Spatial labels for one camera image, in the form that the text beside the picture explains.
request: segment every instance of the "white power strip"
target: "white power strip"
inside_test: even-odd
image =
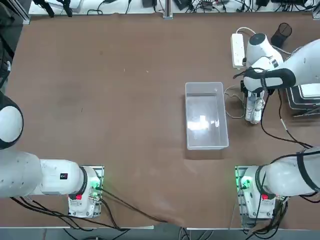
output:
[[[240,33],[231,35],[232,65],[235,69],[243,69],[243,59],[245,58],[244,37]]]

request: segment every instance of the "black cup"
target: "black cup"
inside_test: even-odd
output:
[[[274,35],[271,37],[271,44],[278,47],[282,48],[285,40],[290,37],[292,34],[292,28],[288,23],[281,23],[274,33]]]

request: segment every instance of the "transparent bin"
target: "transparent bin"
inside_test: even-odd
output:
[[[229,146],[222,82],[185,84],[188,150],[220,150]]]

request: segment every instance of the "wire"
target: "wire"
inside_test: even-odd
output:
[[[313,200],[310,200],[310,199],[306,198],[306,197],[303,196],[303,195],[300,195],[300,198],[303,198],[304,200],[307,200],[308,202],[313,203],[313,204],[318,204],[318,203],[320,203],[320,200],[313,201]]]
[[[246,2],[245,2],[244,0],[242,0],[242,1],[234,0],[234,1],[237,2],[237,3],[242,4],[241,12],[244,11],[245,7],[246,7],[247,9],[249,8],[248,5],[246,4]]]
[[[284,203],[284,202],[285,202],[285,207],[284,207],[283,212],[281,212],[281,209],[282,209],[282,207],[283,207],[283,203]],[[277,231],[278,231],[278,229],[279,229],[279,226],[280,226],[280,224],[281,224],[281,222],[282,222],[282,220],[283,220],[283,218],[284,218],[287,210],[288,210],[288,201],[287,201],[287,197],[285,197],[284,200],[281,202],[279,208],[278,208],[276,211],[273,212],[273,217],[272,217],[272,219],[271,219],[270,224],[269,224],[268,226],[262,228],[262,229],[258,229],[258,230],[256,230],[256,231],[254,231],[251,235],[249,235],[249,236],[246,238],[246,240],[250,239],[253,235],[256,236],[256,237],[259,238],[259,239],[270,239],[270,238],[272,238],[272,237],[277,233]],[[280,215],[279,215],[278,221],[273,225],[274,220],[275,220],[275,217],[278,215],[278,212],[279,212],[279,211],[280,211]],[[268,233],[269,233],[272,229],[274,229],[274,228],[275,228],[275,231],[274,231],[274,233],[271,234],[270,236],[268,236],[268,237],[261,237],[261,236],[259,236],[259,235],[268,234]]]
[[[291,52],[285,51],[285,50],[283,50],[283,49],[281,49],[281,48],[279,48],[279,47],[277,47],[277,46],[272,45],[272,47],[275,48],[275,49],[277,49],[277,50],[279,50],[279,51],[281,51],[281,52],[283,52],[284,54],[292,55]]]
[[[282,125],[283,125],[285,131],[287,132],[287,134],[288,134],[297,144],[301,145],[303,148],[305,148],[305,149],[313,148],[313,146],[311,146],[310,144],[307,144],[307,143],[304,143],[304,142],[300,142],[300,141],[298,141],[297,139],[295,139],[295,137],[292,136],[292,134],[291,134],[291,133],[289,132],[289,130],[287,129],[287,127],[286,127],[286,125],[285,125],[285,122],[283,121],[282,116],[281,116],[282,98],[281,98],[280,90],[278,89],[277,92],[278,92],[278,96],[279,96],[279,100],[280,100],[279,118],[280,118],[280,120],[281,120],[281,122],[282,122]]]
[[[145,216],[145,217],[147,217],[147,218],[149,218],[149,219],[151,219],[151,220],[157,221],[157,222],[159,222],[159,223],[167,223],[167,221],[165,221],[165,220],[161,220],[161,219],[158,219],[158,218],[156,218],[156,217],[153,217],[153,216],[151,216],[151,215],[149,215],[149,214],[141,211],[140,209],[138,209],[138,208],[130,205],[129,203],[125,202],[125,201],[122,200],[121,198],[115,196],[114,194],[112,194],[111,192],[109,192],[109,191],[107,191],[107,190],[105,190],[105,189],[102,189],[102,188],[100,188],[100,187],[96,187],[95,189],[105,192],[106,194],[110,195],[111,197],[113,197],[113,198],[115,198],[116,200],[120,201],[121,203],[125,204],[125,205],[126,205],[127,207],[129,207],[130,209],[132,209],[132,210],[134,210],[134,211],[142,214],[143,216]]]
[[[221,3],[222,3],[222,5],[223,5],[222,9],[223,9],[225,12],[227,12],[227,8],[226,8],[226,6],[225,6],[224,0],[221,0]]]
[[[63,228],[62,230],[64,230],[66,232],[66,234],[68,234],[71,238],[73,238],[74,240],[78,240],[77,238],[75,238],[74,236],[72,236],[65,228]],[[111,240],[116,240],[118,238],[120,238],[122,235],[126,234],[127,232],[129,232],[131,229],[127,229],[126,231],[124,231],[123,233],[119,234],[118,236],[115,236],[114,238],[112,238]],[[86,238],[84,238],[83,240],[106,240],[103,237],[100,236],[88,236]]]
[[[40,207],[37,207],[37,206],[35,206],[35,205],[30,204],[30,203],[27,202],[23,197],[20,197],[20,199],[21,199],[26,205],[28,205],[28,206],[31,207],[31,208],[38,209],[38,210],[45,210],[45,211],[47,211],[47,212],[50,212],[50,213],[52,213],[52,214],[55,214],[57,218],[59,218],[60,220],[64,221],[64,222],[65,222],[67,225],[69,225],[72,229],[82,230],[82,231],[85,231],[85,232],[91,232],[91,231],[93,231],[93,229],[84,229],[84,228],[80,227],[80,226],[79,226],[73,219],[71,219],[69,216],[66,217],[66,218],[69,219],[71,222],[73,222],[74,225],[77,226],[77,228],[74,227],[74,226],[72,226],[69,222],[67,222],[66,220],[64,220],[62,217],[58,216],[58,215],[62,215],[61,212],[50,210],[50,209],[46,208],[45,206],[41,205],[39,202],[37,202],[37,201],[35,201],[35,200],[30,199],[33,203],[37,204],[37,205],[40,206],[41,208],[40,208]]]
[[[240,30],[244,30],[244,29],[249,30],[249,31],[252,32],[253,34],[256,34],[255,31],[253,31],[251,28],[246,27],[246,26],[239,27],[239,28],[235,31],[235,33],[237,34]]]
[[[274,11],[274,12],[278,12],[278,10],[283,6],[283,1],[281,1],[279,7]]]
[[[72,239],[78,240],[77,238],[75,238],[74,236],[72,236],[65,228],[62,228],[62,230],[65,231],[65,233],[68,234]]]
[[[113,226],[119,230],[119,231],[126,231],[126,229],[121,229],[117,224],[116,224],[116,221],[114,219],[114,216],[112,215],[111,213],[111,209],[110,207],[108,206],[107,202],[105,200],[103,200],[102,198],[100,199],[100,201],[103,203],[103,205],[106,207],[108,213],[109,213],[109,216],[110,216],[110,219],[111,219],[111,222],[113,224]]]
[[[290,140],[290,139],[286,139],[286,138],[282,138],[282,137],[278,137],[278,136],[272,135],[272,134],[268,133],[265,130],[264,125],[263,125],[263,118],[264,118],[265,110],[267,108],[269,97],[270,97],[270,94],[268,93],[268,95],[266,97],[266,100],[265,100],[264,108],[262,109],[261,121],[260,121],[260,126],[261,126],[262,130],[264,131],[264,133],[267,134],[268,136],[274,138],[274,139],[282,140],[282,141],[285,141],[285,142],[290,142],[290,143],[295,143],[295,144],[306,144],[306,143],[303,143],[303,142],[300,142],[300,141],[294,141],[294,140]]]
[[[130,230],[131,230],[131,229],[128,229],[128,230],[124,231],[123,233],[119,234],[118,236],[112,238],[111,240],[116,240],[116,239],[120,238],[122,235],[126,234],[126,233],[129,232]]]
[[[238,98],[241,102],[242,102],[242,106],[243,106],[243,114],[241,115],[241,116],[232,116],[230,113],[228,113],[228,111],[227,110],[225,110],[225,113],[230,117],[230,118],[232,118],[232,119],[242,119],[244,116],[245,116],[245,114],[246,114],[246,105],[245,105],[245,102],[244,102],[244,100],[245,100],[245,94],[244,93],[242,93],[242,99],[237,95],[237,94],[232,94],[232,95],[230,95],[229,93],[227,93],[227,90],[229,90],[229,89],[231,89],[231,88],[233,88],[233,87],[235,87],[236,85],[234,84],[234,85],[232,85],[232,86],[229,86],[229,87],[227,87],[225,90],[224,90],[224,92],[223,92],[223,94],[224,95],[227,95],[229,98],[234,98],[234,97],[236,97],[236,98]]]
[[[128,13],[129,6],[130,6],[131,1],[132,1],[132,0],[128,0],[128,7],[127,7],[127,8],[126,8],[126,10],[125,10],[125,14],[127,14],[127,13]]]
[[[104,224],[102,222],[97,222],[97,221],[93,221],[93,220],[90,220],[90,219],[87,219],[87,218],[81,218],[81,217],[77,217],[77,216],[72,216],[72,215],[65,215],[65,214],[54,214],[54,213],[51,213],[51,212],[47,212],[45,210],[39,210],[39,209],[35,209],[33,207],[30,207],[22,202],[20,202],[19,200],[17,200],[15,197],[10,197],[13,201],[15,201],[17,204],[19,204],[20,206],[26,208],[26,209],[29,209],[31,211],[34,211],[34,212],[37,212],[37,213],[41,213],[41,214],[45,214],[45,215],[48,215],[48,216],[54,216],[54,217],[63,217],[63,218],[73,218],[73,219],[78,219],[78,220],[82,220],[82,221],[85,221],[85,222],[89,222],[89,223],[93,223],[93,224],[97,224],[97,225],[101,225],[101,226],[104,226],[104,227],[107,227],[107,228],[112,228],[112,229],[116,229],[114,226],[110,226],[110,225],[107,225],[107,224]]]
[[[208,237],[206,237],[204,240],[208,240],[209,238],[211,238],[212,234],[214,234],[214,231],[212,230],[211,233],[209,234]]]
[[[99,6],[98,6],[97,9],[89,9],[89,10],[86,12],[86,15],[88,16],[90,12],[97,12],[98,15],[103,15],[104,12],[101,11],[99,8],[100,8],[100,6],[101,6],[102,4],[105,4],[105,3],[106,3],[105,1],[102,1],[102,2],[99,4]]]
[[[159,3],[160,3],[160,6],[161,6],[161,8],[162,8],[162,11],[164,12],[164,11],[165,11],[165,9],[164,9],[164,6],[162,5],[161,0],[159,0]]]
[[[185,235],[188,237],[188,240],[190,240],[190,236],[188,235],[188,233],[187,233],[187,231],[186,231],[186,229],[184,227],[182,228],[182,231],[185,232]]]

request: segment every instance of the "metal bracket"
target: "metal bracket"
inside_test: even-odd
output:
[[[11,6],[12,10],[22,18],[23,25],[30,24],[30,16],[18,0],[7,0],[7,3]]]
[[[165,0],[163,18],[164,19],[173,19],[174,18],[173,14],[171,12],[171,0]]]

